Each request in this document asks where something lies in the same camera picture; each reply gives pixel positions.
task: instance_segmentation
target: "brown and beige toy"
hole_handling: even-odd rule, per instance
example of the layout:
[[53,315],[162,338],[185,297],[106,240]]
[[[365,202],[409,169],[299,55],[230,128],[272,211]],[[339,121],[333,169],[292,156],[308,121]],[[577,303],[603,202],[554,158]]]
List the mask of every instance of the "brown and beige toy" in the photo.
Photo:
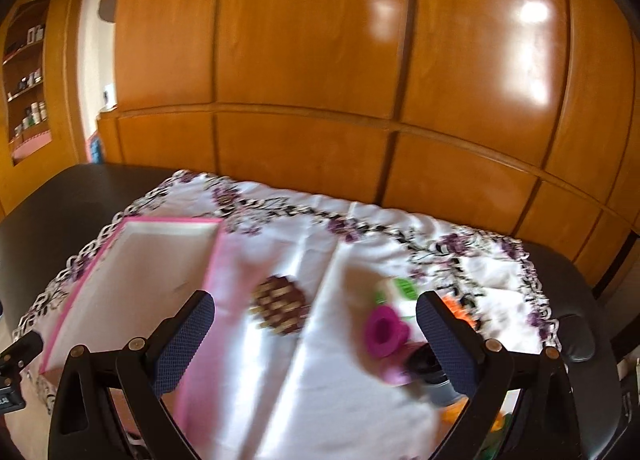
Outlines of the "brown and beige toy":
[[250,311],[263,319],[261,328],[287,335],[302,330],[309,306],[295,283],[272,275],[254,290]]

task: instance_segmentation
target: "tablecloth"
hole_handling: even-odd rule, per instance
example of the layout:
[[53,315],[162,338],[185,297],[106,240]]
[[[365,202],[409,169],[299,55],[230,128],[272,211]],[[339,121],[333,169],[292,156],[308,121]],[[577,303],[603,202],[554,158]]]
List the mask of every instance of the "tablecloth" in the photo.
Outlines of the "tablecloth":
[[[437,408],[411,389],[384,384],[364,352],[364,320],[384,277],[453,294],[483,337],[510,350],[559,347],[558,323],[517,239],[185,170],[118,213],[71,257],[14,338],[36,329],[46,340],[100,247],[124,217],[143,215],[223,220],[209,286],[216,320],[180,383],[174,414],[205,460],[428,458],[442,438]],[[272,274],[305,292],[311,309],[300,334],[261,329],[247,310],[251,290]],[[106,309],[117,319],[117,306]],[[26,374],[50,409],[55,390],[37,368],[38,360]]]

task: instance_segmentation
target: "textured gripper pad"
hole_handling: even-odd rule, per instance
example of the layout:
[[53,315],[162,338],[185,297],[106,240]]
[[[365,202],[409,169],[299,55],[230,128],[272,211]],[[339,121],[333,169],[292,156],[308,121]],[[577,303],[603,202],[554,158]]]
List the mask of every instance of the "textured gripper pad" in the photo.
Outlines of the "textured gripper pad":
[[164,347],[154,366],[152,388],[157,397],[172,392],[213,323],[213,298],[206,295]]
[[479,379],[478,363],[473,355],[465,350],[425,294],[418,298],[415,315],[420,330],[431,345],[453,388],[458,393],[473,396],[478,388]]

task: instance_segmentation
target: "magenta ring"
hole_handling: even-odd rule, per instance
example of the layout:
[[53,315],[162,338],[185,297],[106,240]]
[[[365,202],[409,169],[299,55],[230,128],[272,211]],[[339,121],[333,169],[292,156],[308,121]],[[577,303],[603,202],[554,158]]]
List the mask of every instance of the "magenta ring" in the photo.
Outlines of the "magenta ring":
[[408,338],[409,325],[390,306],[377,307],[367,319],[364,342],[369,354],[376,359],[388,357]]

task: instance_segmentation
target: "blue gripper pad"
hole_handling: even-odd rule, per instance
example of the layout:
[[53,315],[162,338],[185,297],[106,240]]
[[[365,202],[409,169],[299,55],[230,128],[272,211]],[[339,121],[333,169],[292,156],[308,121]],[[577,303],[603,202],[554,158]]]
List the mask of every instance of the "blue gripper pad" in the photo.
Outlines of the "blue gripper pad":
[[146,362],[152,371],[152,388],[157,397],[178,386],[214,315],[213,298],[203,290],[196,290],[179,312],[162,321],[149,337]]
[[453,388],[474,396],[484,361],[481,337],[466,322],[456,319],[434,291],[418,297],[415,315]]

